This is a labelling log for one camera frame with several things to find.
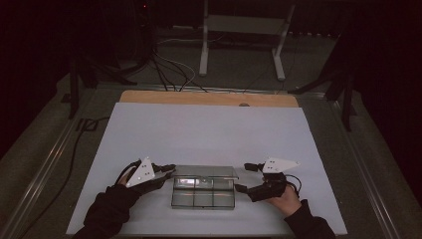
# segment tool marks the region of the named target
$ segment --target hand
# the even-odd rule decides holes
[[[127,184],[127,177],[129,176],[129,173],[125,174],[119,181],[118,184],[121,184],[123,186],[126,186]]]
[[[273,204],[287,217],[294,214],[302,206],[295,191],[288,185],[282,196],[267,199],[267,202]]]

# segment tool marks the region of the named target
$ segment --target floor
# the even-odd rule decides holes
[[[198,77],[201,53],[201,43],[195,40],[198,34],[191,35],[192,41],[169,41],[181,38],[183,34],[179,31],[167,30],[160,34],[172,35],[160,38],[165,42],[158,45],[155,57],[168,79],[166,87],[170,91],[174,91],[172,85],[176,91],[180,90],[186,78],[163,59],[174,62],[187,79],[195,76],[194,84],[190,82],[184,91],[286,94],[286,90],[315,80],[335,45],[335,39],[330,38],[288,36],[282,51],[287,78],[279,82],[272,65],[271,40],[257,42],[240,36],[228,40],[227,36],[216,33],[210,39],[221,38],[222,41],[211,44],[208,74]],[[23,238],[70,238],[66,229],[106,128],[106,122],[101,121],[97,130],[85,132],[79,138],[78,123],[83,119],[109,116],[124,90],[165,90],[153,62],[127,78],[137,82],[137,86],[122,86],[102,79],[96,89],[82,90],[80,110],[69,120],[69,105],[61,103],[63,95],[69,92],[69,76],[65,77],[58,83],[57,95],[0,161],[1,227],[3,230],[6,226],[14,228],[15,236],[10,238],[18,238],[16,235],[23,235],[27,228]],[[348,234],[338,238],[422,238],[422,210],[359,93],[353,95],[355,114],[350,118],[352,132],[347,132],[339,121],[340,104],[323,98],[326,87],[319,86],[297,99],[309,121],[347,227]],[[73,155],[75,161],[71,169]],[[31,183],[45,161],[51,162],[52,170],[44,175],[44,180]],[[37,218],[68,175],[70,179],[60,196]],[[38,200],[29,205],[20,203],[28,185],[34,184],[39,189],[35,192]],[[19,213],[23,216],[16,219],[14,215]],[[6,224],[6,220],[19,223]]]

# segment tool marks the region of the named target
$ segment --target table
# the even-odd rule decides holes
[[[288,34],[290,22],[295,11],[295,4],[292,4],[286,17],[280,19],[250,18],[241,16],[220,16],[208,14],[208,0],[204,0],[204,23],[202,34],[202,53],[199,65],[199,76],[207,75],[208,66],[208,31],[256,33],[278,35],[279,44],[273,49],[273,60],[276,68],[277,79],[286,79],[283,70],[280,54]]]
[[[250,107],[236,107],[247,104]],[[266,156],[297,160],[290,174],[303,182],[302,198],[333,231],[345,234],[335,197],[302,109],[292,96],[125,92],[114,107],[102,143],[67,233],[81,227],[88,207],[133,159],[157,164],[234,166],[245,185],[262,183],[243,163]],[[266,202],[236,193],[235,209],[171,209],[172,181],[148,193],[131,209],[121,234],[141,236],[280,236],[291,234],[283,217]]]

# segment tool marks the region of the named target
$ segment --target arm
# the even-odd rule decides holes
[[[74,239],[106,239],[116,235],[123,223],[129,219],[129,209],[139,193],[121,184],[108,187],[99,193],[91,205],[84,221],[85,227],[75,234]]]
[[[307,200],[299,201],[295,191],[287,186],[281,197],[267,200],[276,206],[287,217],[289,224],[298,239],[332,239],[334,233],[325,219],[313,217]]]

